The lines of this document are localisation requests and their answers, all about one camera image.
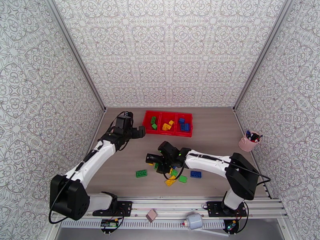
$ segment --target white cylinder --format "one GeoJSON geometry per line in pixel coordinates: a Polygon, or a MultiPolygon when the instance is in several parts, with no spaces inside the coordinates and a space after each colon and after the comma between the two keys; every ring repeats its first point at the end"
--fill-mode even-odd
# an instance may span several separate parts
{"type": "Polygon", "coordinates": [[[189,227],[191,230],[201,228],[203,225],[201,215],[196,213],[187,216],[187,219],[184,221],[184,225],[189,227]]]}

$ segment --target blue lego brick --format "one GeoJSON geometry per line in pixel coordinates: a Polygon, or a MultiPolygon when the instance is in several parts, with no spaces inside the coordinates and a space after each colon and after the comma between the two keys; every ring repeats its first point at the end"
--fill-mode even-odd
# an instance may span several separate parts
{"type": "Polygon", "coordinates": [[[184,124],[184,118],[179,118],[179,124],[184,124]]]}
{"type": "Polygon", "coordinates": [[[187,132],[190,131],[190,124],[185,124],[184,125],[184,131],[187,131],[187,132]]]}
{"type": "Polygon", "coordinates": [[[198,172],[198,171],[190,171],[190,177],[191,177],[191,178],[202,178],[201,172],[198,172]]]}

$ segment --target gray floor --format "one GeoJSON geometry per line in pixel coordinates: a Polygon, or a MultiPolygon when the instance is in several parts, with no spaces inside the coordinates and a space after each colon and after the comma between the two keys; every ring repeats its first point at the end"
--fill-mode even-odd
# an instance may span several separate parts
{"type": "MultiPolygon", "coordinates": [[[[229,189],[226,179],[209,172],[203,172],[202,178],[190,178],[190,170],[183,172],[188,182],[175,182],[168,187],[163,175],[155,172],[145,163],[146,154],[159,154],[158,146],[163,141],[170,142],[180,149],[187,147],[213,155],[232,155],[241,153],[253,164],[250,153],[242,151],[238,142],[241,131],[231,108],[109,108],[97,138],[100,138],[110,122],[121,111],[134,114],[134,126],[142,125],[146,110],[185,112],[193,115],[192,138],[147,134],[144,138],[131,140],[123,151],[116,152],[94,175],[86,191],[99,193],[108,191],[118,196],[223,196],[229,189]],[[147,169],[148,176],[136,178],[137,170],[147,169]]],[[[256,189],[256,196],[266,196],[262,185],[256,189]]]]}
{"type": "Polygon", "coordinates": [[[111,236],[105,235],[100,229],[60,229],[56,240],[283,240],[282,233],[276,219],[248,220],[246,228],[236,236],[217,236],[192,230],[117,230],[111,236]]]}

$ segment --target black cable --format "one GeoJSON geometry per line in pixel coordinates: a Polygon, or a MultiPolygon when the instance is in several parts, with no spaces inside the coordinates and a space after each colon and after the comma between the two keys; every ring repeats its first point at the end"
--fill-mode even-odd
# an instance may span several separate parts
{"type": "Polygon", "coordinates": [[[270,182],[270,181],[271,181],[271,179],[269,178],[268,180],[264,180],[264,181],[262,181],[262,182],[259,182],[259,183],[257,184],[257,186],[260,185],[260,184],[264,184],[265,182],[270,182]]]}
{"type": "Polygon", "coordinates": [[[112,218],[114,218],[117,213],[118,213],[118,211],[116,211],[116,212],[114,213],[114,215],[113,215],[111,218],[109,218],[109,219],[104,223],[104,228],[103,228],[103,230],[102,230],[103,232],[106,230],[106,225],[107,225],[107,223],[108,223],[110,220],[112,220],[112,218]]]}
{"type": "Polygon", "coordinates": [[[74,172],[74,173],[71,175],[71,177],[67,180],[67,182],[64,184],[64,186],[60,189],[60,191],[58,192],[56,198],[54,199],[54,201],[53,201],[53,203],[52,203],[52,205],[51,205],[51,207],[50,207],[50,211],[49,211],[49,216],[48,216],[48,218],[49,218],[49,222],[50,222],[51,224],[57,224],[57,223],[59,223],[59,222],[64,221],[66,218],[68,218],[68,217],[66,216],[65,218],[63,218],[63,219],[61,219],[61,220],[58,220],[58,221],[56,221],[56,222],[53,222],[53,221],[51,220],[51,213],[52,213],[53,206],[55,205],[58,197],[60,196],[60,194],[62,193],[63,189],[67,186],[68,182],[70,182],[70,180],[72,179],[72,177],[73,177],[75,174],[76,174],[76,172],[74,172]]]}
{"type": "Polygon", "coordinates": [[[246,227],[247,222],[248,222],[248,218],[249,218],[249,207],[248,207],[248,205],[247,205],[247,203],[246,203],[246,202],[244,202],[244,204],[246,205],[246,207],[247,207],[247,209],[248,209],[248,212],[247,212],[247,218],[246,218],[246,222],[244,223],[243,227],[242,227],[240,230],[238,230],[238,232],[237,232],[237,233],[241,232],[241,231],[246,227]]]}
{"type": "Polygon", "coordinates": [[[128,112],[128,111],[123,111],[123,112],[119,113],[119,114],[116,116],[116,118],[111,122],[110,126],[108,127],[107,132],[110,132],[110,131],[111,131],[111,130],[109,130],[109,129],[111,128],[112,124],[113,124],[114,121],[117,119],[117,117],[120,116],[121,114],[125,113],[125,112],[128,112]]]}
{"type": "Polygon", "coordinates": [[[117,229],[122,225],[122,223],[123,223],[123,221],[124,221],[125,211],[124,211],[124,209],[122,209],[122,208],[119,208],[119,209],[121,209],[121,210],[122,210],[122,212],[123,212],[123,217],[122,217],[122,221],[121,221],[121,223],[117,226],[117,228],[116,228],[115,230],[117,230],[117,229]]]}
{"type": "Polygon", "coordinates": [[[169,179],[169,178],[167,178],[165,172],[163,172],[163,175],[164,175],[164,177],[165,177],[167,180],[177,180],[177,179],[181,176],[181,174],[182,174],[182,172],[183,172],[183,169],[184,169],[184,163],[183,163],[183,165],[182,165],[181,171],[179,172],[179,174],[177,175],[177,177],[176,177],[175,179],[169,179]]]}
{"type": "Polygon", "coordinates": [[[128,111],[123,111],[116,116],[116,118],[111,122],[110,126],[108,127],[107,132],[110,132],[115,127],[112,125],[113,125],[114,121],[118,118],[118,116],[120,116],[121,114],[126,113],[126,112],[128,112],[128,111]]]}
{"type": "Polygon", "coordinates": [[[125,145],[124,145],[121,149],[119,149],[118,151],[122,151],[122,150],[127,146],[128,142],[129,142],[129,141],[127,141],[127,142],[125,143],[125,145]]]}

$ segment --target wooden table surface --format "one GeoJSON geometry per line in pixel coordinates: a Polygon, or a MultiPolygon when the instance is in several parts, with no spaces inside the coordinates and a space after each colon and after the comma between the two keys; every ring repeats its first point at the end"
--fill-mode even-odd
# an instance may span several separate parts
{"type": "MultiPolygon", "coordinates": [[[[231,156],[233,152],[238,152],[254,165],[250,153],[242,151],[238,146],[242,135],[231,108],[109,108],[96,140],[105,133],[120,112],[133,112],[134,127],[137,127],[142,125],[146,110],[192,113],[192,138],[146,134],[144,138],[130,140],[123,151],[116,152],[94,175],[86,189],[88,193],[107,191],[118,196],[132,197],[201,197],[223,196],[230,188],[225,178],[213,173],[203,171],[201,179],[191,178],[189,169],[184,169],[182,173],[188,177],[187,183],[176,181],[168,187],[164,183],[164,176],[145,163],[147,153],[159,154],[158,146],[165,140],[178,149],[187,147],[217,156],[231,156]],[[147,169],[148,175],[136,178],[136,171],[143,169],[147,169]]],[[[257,187],[256,196],[266,196],[262,185],[257,187]]]]}

